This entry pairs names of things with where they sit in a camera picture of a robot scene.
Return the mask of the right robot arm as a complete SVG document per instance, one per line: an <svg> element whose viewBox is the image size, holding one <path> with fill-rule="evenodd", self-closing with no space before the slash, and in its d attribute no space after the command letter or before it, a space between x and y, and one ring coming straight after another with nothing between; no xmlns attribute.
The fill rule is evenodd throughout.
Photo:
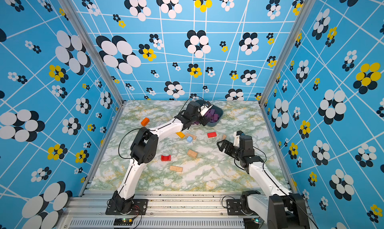
<svg viewBox="0 0 384 229"><path fill-rule="evenodd" d="M240 162L241 168L257 181L263 193L242 193L241 210L246 215L257 214L269 229L309 229L310 217L302 195L283 186L268 170L265 160L255 154L251 136L235 134L233 143L217 142L218 149Z"/></svg>

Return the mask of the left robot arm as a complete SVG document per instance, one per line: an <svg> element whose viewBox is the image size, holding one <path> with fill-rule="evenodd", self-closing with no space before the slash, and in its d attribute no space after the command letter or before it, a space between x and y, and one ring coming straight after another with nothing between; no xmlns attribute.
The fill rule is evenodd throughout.
<svg viewBox="0 0 384 229"><path fill-rule="evenodd" d="M121 185L109 200L108 206L120 214L128 214L133 208L133 198L139 178L146 165L155 157L158 142L172 134L189 129L195 122L205 126L210 121L208 111L212 107L213 105L208 101L202 104L192 101L185 110L181 110L169 122L152 129L146 127L138 129L131 145L132 162Z"/></svg>

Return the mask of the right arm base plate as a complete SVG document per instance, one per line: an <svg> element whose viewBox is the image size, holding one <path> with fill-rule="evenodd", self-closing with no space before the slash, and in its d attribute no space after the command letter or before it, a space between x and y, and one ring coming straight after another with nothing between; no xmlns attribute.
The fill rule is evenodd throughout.
<svg viewBox="0 0 384 229"><path fill-rule="evenodd" d="M246 212L243 209L241 200L226 200L226 208L228 216L258 216L255 212Z"/></svg>

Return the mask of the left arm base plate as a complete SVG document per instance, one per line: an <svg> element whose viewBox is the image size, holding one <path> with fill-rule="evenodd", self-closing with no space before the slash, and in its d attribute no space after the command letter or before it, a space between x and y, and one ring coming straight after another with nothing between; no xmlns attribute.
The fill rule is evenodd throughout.
<svg viewBox="0 0 384 229"><path fill-rule="evenodd" d="M123 206L123 211L118 210L116 204L109 199L107 201L107 209L106 215L115 215L115 216L123 216L123 215L145 215L148 207L149 200L146 199L133 199L128 202L125 206Z"/></svg>

